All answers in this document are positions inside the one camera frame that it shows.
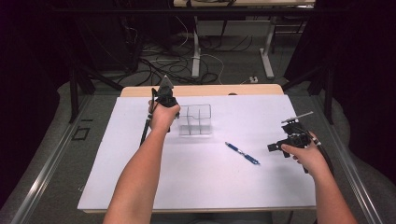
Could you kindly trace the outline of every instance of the background desk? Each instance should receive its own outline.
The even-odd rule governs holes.
[[[186,0],[175,0],[175,7],[186,7]],[[306,0],[236,0],[233,7],[284,7],[284,6],[305,6],[312,5],[315,1]],[[226,7],[225,3],[203,3],[191,0],[193,7]],[[265,75],[269,79],[273,79],[274,72],[268,58],[269,48],[276,26],[276,17],[270,18],[269,21],[263,20],[246,20],[246,21],[227,21],[227,26],[222,34],[224,21],[198,21],[195,17],[196,31],[194,31],[194,57],[192,64],[192,77],[199,76],[201,49],[199,47],[200,35],[255,35],[265,36],[263,41],[264,48],[260,49],[262,56],[262,64],[264,66]]]
[[[181,105],[210,104],[212,134],[178,135],[177,121],[163,146],[160,183],[154,212],[271,211],[314,208],[312,177],[268,144],[285,138],[280,121],[295,116],[289,97],[277,85],[175,86]],[[216,89],[212,96],[210,89]],[[146,97],[119,97],[101,142],[78,209],[103,212],[126,162],[138,149],[147,116]],[[227,96],[230,92],[245,95]],[[257,159],[254,165],[225,146],[230,141]]]

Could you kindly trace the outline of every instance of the transparent container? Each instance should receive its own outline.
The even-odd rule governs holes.
[[[180,135],[211,134],[210,105],[181,105],[177,125]]]

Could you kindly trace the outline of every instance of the pen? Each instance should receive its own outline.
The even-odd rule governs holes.
[[[242,150],[240,150],[239,148],[233,146],[232,144],[225,142],[225,145],[227,147],[230,147],[232,150],[236,151],[237,153],[243,155],[248,161],[251,161],[251,163],[253,164],[260,164],[258,161],[256,161],[253,157],[249,156],[248,154],[246,154],[245,152],[243,152]]]

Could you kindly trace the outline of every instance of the black fabric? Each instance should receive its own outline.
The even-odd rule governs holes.
[[[356,14],[348,14],[357,20],[345,29],[346,36],[340,39],[342,45],[335,54],[333,97],[350,123],[351,151],[396,183],[396,150],[392,146],[396,139],[394,8],[377,1],[359,1]],[[323,63],[350,19],[319,18],[310,20],[285,78],[294,80]]]
[[[3,206],[50,126],[59,104],[56,86],[63,80],[48,76],[46,70],[52,68],[42,66],[19,29],[3,13],[0,13],[0,34],[0,75],[5,90],[0,101],[0,205]],[[38,47],[43,55],[48,53],[46,46]]]

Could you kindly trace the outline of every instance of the gray carpet floor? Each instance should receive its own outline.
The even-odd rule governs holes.
[[[205,56],[205,62],[210,72],[220,74],[222,84],[240,84],[248,80],[250,76],[257,76],[259,83],[278,83],[283,84],[286,80],[282,77],[287,64],[289,63],[294,47],[298,42],[297,35],[282,35],[277,38],[276,52],[270,55],[270,60],[274,69],[276,78],[268,80],[262,68],[262,61],[259,57],[258,48],[262,40],[253,39],[251,46],[244,51],[235,52],[208,52],[212,56]],[[234,47],[235,39],[226,39],[224,48]],[[188,48],[179,48],[189,52]],[[155,59],[169,60],[168,57]],[[120,78],[120,74],[108,73],[110,78]],[[140,73],[132,76],[124,77],[120,84],[124,86],[133,86],[141,82],[147,77],[147,74]],[[210,84],[220,84],[217,79]],[[97,92],[93,96],[81,96],[81,102],[86,101],[80,117],[76,120],[75,128],[70,132],[68,120],[70,118],[70,96],[68,83],[64,84],[58,92],[61,94],[61,102],[56,112],[55,119],[51,123],[48,132],[43,139],[41,146],[37,150],[29,168],[22,177],[19,185],[10,195],[5,206],[0,212],[0,223],[11,223],[16,213],[20,209],[26,195],[32,189],[35,180],[51,156],[51,153],[58,148],[64,147],[64,152],[59,155],[59,162],[54,164],[54,172],[49,175],[50,182],[43,186],[42,193],[33,204],[31,213],[27,214],[26,223],[101,223],[103,214],[85,214],[77,210],[77,204],[81,195],[81,187],[87,181],[88,175],[92,168],[92,164],[99,147],[101,139],[106,129],[112,108],[119,92],[111,90],[107,85],[94,81]],[[297,114],[305,113],[316,108],[314,101],[322,101],[322,96],[313,98],[307,95],[306,87],[309,83],[302,83],[287,92],[290,96],[292,104]],[[341,141],[347,146],[349,137],[349,127],[345,118],[342,107],[336,102],[332,106],[334,129],[337,131]],[[327,124],[319,114],[314,114],[309,118],[301,119],[305,128],[312,130],[320,136],[322,143],[328,149],[328,153],[334,164],[335,176],[341,191],[346,197],[346,201],[351,207],[353,213],[357,217],[359,223],[369,223],[361,209],[361,204],[357,200],[355,191],[350,187],[349,180],[340,165],[340,158],[334,150],[335,145],[327,136]],[[78,130],[89,130],[85,140],[78,140],[81,132]],[[351,155],[355,165],[358,168],[359,175],[368,189],[372,202],[376,211],[380,215],[383,223],[394,223],[396,220],[396,188],[378,171],[360,161]],[[286,223],[290,211],[275,211],[272,213],[274,223]],[[298,210],[294,211],[291,223],[313,223],[316,218],[314,210]]]

